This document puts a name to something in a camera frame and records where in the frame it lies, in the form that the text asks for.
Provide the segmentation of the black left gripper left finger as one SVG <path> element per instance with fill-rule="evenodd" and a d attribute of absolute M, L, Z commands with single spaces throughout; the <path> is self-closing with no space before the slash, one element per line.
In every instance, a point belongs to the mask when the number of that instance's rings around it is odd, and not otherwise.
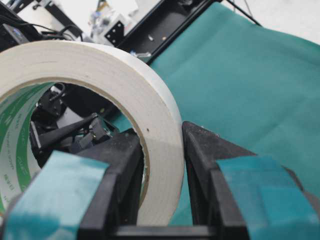
<path fill-rule="evenodd" d="M 144 154 L 128 129 L 77 155 L 54 151 L 16 197 L 3 240 L 104 240 L 110 228 L 135 225 Z"/>

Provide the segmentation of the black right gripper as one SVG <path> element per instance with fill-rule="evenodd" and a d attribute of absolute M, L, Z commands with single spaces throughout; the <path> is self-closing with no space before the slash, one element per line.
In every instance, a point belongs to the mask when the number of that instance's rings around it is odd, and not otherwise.
<path fill-rule="evenodd" d="M 118 133 L 111 119 L 117 107 L 96 92 L 75 84 L 56 83 L 37 101 L 29 139 L 39 167 L 54 150 L 77 154 Z"/>

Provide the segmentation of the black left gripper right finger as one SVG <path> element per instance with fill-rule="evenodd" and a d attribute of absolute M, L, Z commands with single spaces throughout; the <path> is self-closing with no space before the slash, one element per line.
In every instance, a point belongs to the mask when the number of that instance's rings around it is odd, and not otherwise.
<path fill-rule="evenodd" d="M 320 200 L 295 172 L 186 121 L 182 124 L 192 222 L 218 240 L 317 240 Z"/>

